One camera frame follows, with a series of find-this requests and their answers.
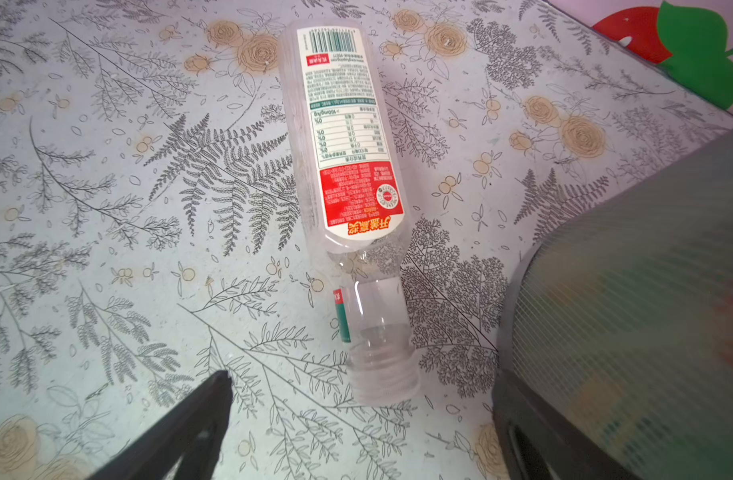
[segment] transparent bottle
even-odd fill
[[[351,21],[298,21],[281,35],[279,66],[302,224],[335,287],[353,396],[411,398],[418,355],[400,279],[411,219],[371,45]]]

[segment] green object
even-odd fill
[[[662,2],[657,34],[673,54],[660,65],[673,79],[721,108],[733,104],[733,62],[726,51],[729,35],[721,15],[705,8]]]
[[[340,320],[340,338],[344,343],[350,343],[350,330],[348,330],[348,317],[345,314],[345,306],[342,303],[335,303],[337,318]]]

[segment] floral tablecloth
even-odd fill
[[[379,50],[416,221],[424,383],[384,408],[348,387],[277,78],[284,25],[335,15]],[[215,478],[506,478],[519,258],[732,127],[533,0],[0,0],[0,478],[87,475],[216,370]]]

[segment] gray mesh container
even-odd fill
[[[733,478],[733,131],[536,245],[497,346],[512,478]]]

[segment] red label section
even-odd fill
[[[321,170],[321,187],[327,225],[348,224],[348,235],[388,228],[404,213],[389,161]]]
[[[308,61],[308,66],[320,65],[324,63],[329,63],[329,54],[328,53],[317,53],[315,55],[308,55],[307,57],[305,57],[305,59]]]

